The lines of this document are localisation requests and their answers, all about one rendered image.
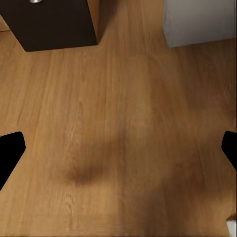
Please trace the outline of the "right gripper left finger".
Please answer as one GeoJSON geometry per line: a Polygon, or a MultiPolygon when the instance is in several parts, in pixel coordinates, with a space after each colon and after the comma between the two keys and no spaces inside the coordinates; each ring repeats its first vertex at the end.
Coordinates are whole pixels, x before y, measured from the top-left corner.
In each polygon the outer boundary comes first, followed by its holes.
{"type": "Polygon", "coordinates": [[[0,137],[0,190],[26,150],[21,131],[0,137]]]}

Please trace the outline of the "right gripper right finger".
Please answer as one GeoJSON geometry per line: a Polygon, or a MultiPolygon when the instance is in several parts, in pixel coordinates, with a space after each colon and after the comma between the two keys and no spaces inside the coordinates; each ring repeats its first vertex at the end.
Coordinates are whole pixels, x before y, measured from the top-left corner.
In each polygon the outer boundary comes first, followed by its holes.
{"type": "Polygon", "coordinates": [[[226,131],[221,149],[237,171],[237,133],[226,131]]]}

